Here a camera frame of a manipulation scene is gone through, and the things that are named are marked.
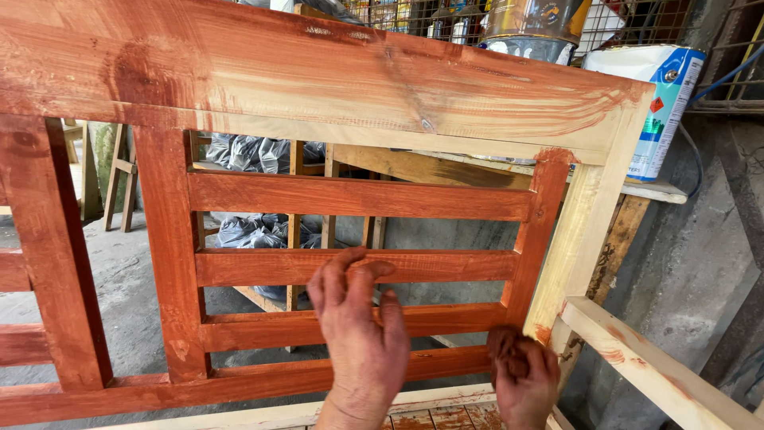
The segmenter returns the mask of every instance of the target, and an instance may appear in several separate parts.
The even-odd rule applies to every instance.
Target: metal paint can
[[[494,0],[485,37],[550,37],[578,46],[589,6],[591,0]]]
[[[705,58],[699,50],[670,44],[609,47],[587,54],[582,69],[656,85],[629,178],[652,182],[658,177]]]
[[[495,37],[482,42],[479,47],[563,66],[570,65],[575,52],[573,43],[551,37]]]

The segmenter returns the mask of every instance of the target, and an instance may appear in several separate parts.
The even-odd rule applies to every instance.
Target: stain-covered hand
[[[501,419],[512,430],[544,430],[546,418],[557,403],[560,381],[557,354],[528,337],[516,340],[513,348],[517,355],[525,355],[527,376],[513,374],[507,361],[494,358]]]
[[[334,370],[317,429],[378,430],[406,377],[411,343],[395,293],[382,295],[381,324],[371,310],[374,281],[395,266],[376,261],[351,268],[366,251],[343,250],[307,285]]]

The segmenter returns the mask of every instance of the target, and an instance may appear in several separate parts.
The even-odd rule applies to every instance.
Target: wooden backrest
[[[0,200],[22,251],[0,252],[0,291],[33,289],[43,319],[0,326],[0,365],[53,363],[60,380],[0,387],[0,408],[13,411],[0,425],[331,386],[329,360],[213,369],[211,352],[323,339],[312,311],[207,315],[202,288],[304,284],[337,251],[201,249],[197,211],[520,221],[513,250],[368,258],[399,267],[382,282],[507,281],[493,303],[405,307],[411,336],[509,322],[548,343],[562,292],[588,284],[652,93],[599,73],[213,0],[0,7]],[[168,373],[112,375],[63,133],[47,116],[134,126]],[[189,130],[539,163],[527,191],[197,171]],[[531,305],[537,282],[545,289]],[[484,346],[428,350],[412,355],[407,378],[488,369]]]

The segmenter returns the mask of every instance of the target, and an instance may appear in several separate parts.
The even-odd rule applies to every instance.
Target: orange hazard diamond
[[[653,100],[652,103],[650,103],[650,110],[652,113],[658,112],[663,107],[663,100],[661,100],[660,97]]]

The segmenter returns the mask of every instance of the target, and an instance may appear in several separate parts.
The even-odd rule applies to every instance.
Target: bottle
[[[448,36],[451,35],[451,22],[453,18],[454,16],[446,6],[445,0],[440,0],[440,8],[430,17],[427,37],[440,41],[448,41]]]
[[[483,12],[475,5],[475,0],[468,0],[467,5],[454,15],[451,42],[460,45],[477,44],[481,33],[482,17]]]

